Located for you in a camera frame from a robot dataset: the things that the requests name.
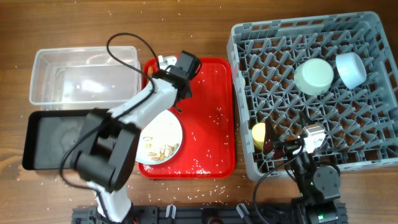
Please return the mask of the light blue plate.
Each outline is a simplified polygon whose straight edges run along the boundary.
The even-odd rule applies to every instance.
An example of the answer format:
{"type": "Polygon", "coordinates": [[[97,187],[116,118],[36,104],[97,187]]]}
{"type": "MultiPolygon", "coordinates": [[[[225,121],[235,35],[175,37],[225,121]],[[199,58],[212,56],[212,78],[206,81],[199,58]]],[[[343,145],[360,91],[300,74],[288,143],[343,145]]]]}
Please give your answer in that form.
{"type": "Polygon", "coordinates": [[[157,165],[170,160],[179,150],[174,153],[174,155],[163,162],[154,162],[149,159],[144,158],[143,150],[143,140],[144,136],[162,137],[165,139],[176,139],[178,143],[182,144],[183,132],[180,121],[177,117],[170,112],[165,110],[161,114],[157,115],[141,132],[140,140],[137,148],[136,162],[144,165],[157,165]]]}

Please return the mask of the brown chicken bone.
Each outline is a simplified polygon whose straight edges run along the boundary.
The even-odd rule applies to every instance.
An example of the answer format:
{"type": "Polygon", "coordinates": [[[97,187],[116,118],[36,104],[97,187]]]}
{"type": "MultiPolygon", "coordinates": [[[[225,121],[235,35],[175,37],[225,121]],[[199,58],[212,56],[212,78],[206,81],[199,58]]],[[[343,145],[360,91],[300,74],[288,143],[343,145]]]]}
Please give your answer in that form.
{"type": "Polygon", "coordinates": [[[151,76],[153,75],[153,73],[154,73],[154,69],[153,69],[152,67],[149,67],[149,68],[147,69],[147,75],[148,75],[149,77],[151,77],[151,76]]]}

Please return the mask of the yellow plastic cup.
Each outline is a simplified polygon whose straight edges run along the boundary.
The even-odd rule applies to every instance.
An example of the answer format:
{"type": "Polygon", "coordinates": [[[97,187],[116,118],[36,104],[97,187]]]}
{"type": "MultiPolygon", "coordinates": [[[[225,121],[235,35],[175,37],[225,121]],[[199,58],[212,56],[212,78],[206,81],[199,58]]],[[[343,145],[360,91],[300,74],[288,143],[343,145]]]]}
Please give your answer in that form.
{"type": "Polygon", "coordinates": [[[252,127],[251,131],[255,148],[262,151],[266,135],[266,124],[257,123],[252,127]]]}

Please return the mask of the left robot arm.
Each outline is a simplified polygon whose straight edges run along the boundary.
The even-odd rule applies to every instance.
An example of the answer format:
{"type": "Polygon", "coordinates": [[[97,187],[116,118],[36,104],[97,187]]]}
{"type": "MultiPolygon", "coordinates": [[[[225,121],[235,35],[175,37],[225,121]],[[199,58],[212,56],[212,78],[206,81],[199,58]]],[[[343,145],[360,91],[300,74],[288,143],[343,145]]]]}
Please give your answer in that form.
{"type": "Polygon", "coordinates": [[[142,130],[161,112],[192,97],[190,81],[203,64],[183,51],[174,64],[147,76],[136,96],[108,111],[91,110],[77,142],[65,154],[98,201],[99,219],[122,223],[134,219],[125,184],[134,168],[142,130]]]}

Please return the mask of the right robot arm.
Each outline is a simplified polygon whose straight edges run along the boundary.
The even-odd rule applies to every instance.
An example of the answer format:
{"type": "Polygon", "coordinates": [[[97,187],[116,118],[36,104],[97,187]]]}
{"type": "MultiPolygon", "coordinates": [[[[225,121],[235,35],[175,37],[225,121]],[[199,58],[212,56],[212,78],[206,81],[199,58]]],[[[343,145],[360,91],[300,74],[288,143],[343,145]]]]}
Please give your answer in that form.
{"type": "Polygon", "coordinates": [[[271,125],[265,122],[263,150],[273,150],[275,158],[286,157],[279,167],[290,168],[300,191],[291,201],[292,219],[297,223],[336,223],[339,219],[336,200],[340,198],[340,169],[336,165],[317,167],[312,153],[322,146],[326,132],[322,125],[301,119],[302,132],[296,139],[282,141],[271,125]]]}

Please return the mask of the light green bowl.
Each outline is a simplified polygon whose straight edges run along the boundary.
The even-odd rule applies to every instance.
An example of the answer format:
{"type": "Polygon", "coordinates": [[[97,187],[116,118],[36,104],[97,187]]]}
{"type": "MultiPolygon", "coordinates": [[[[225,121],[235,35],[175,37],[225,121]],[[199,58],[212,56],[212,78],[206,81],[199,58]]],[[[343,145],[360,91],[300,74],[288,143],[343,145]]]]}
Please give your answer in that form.
{"type": "Polygon", "coordinates": [[[323,59],[313,58],[299,65],[294,72],[297,88],[307,94],[318,96],[324,94],[333,81],[332,66],[323,59]]]}

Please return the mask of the small light blue bowl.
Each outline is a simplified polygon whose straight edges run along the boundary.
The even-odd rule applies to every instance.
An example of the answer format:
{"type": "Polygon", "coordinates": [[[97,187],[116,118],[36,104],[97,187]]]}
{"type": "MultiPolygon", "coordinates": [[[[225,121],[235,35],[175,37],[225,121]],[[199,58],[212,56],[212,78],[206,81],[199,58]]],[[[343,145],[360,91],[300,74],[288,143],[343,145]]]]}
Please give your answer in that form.
{"type": "Polygon", "coordinates": [[[360,56],[354,52],[336,56],[336,68],[341,81],[352,90],[366,81],[367,73],[360,56]]]}

